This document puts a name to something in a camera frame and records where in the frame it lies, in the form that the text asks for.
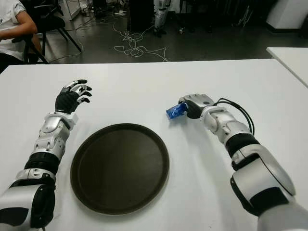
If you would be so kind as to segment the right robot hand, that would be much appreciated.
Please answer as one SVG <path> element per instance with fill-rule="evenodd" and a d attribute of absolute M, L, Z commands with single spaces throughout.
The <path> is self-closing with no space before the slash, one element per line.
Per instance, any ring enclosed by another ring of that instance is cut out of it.
<path fill-rule="evenodd" d="M 186 104 L 186 115 L 190 119 L 199 119 L 202 111 L 207 106 L 212 106 L 214 101 L 206 94 L 189 94 L 181 97 L 179 103 Z"/>

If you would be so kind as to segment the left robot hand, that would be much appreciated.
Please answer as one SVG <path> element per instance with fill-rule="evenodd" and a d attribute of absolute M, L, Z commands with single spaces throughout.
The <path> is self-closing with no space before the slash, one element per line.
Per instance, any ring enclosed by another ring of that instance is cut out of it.
<path fill-rule="evenodd" d="M 80 104 L 90 103 L 92 88 L 87 82 L 85 79 L 78 79 L 65 85 L 56 98 L 55 111 L 71 114 Z"/>

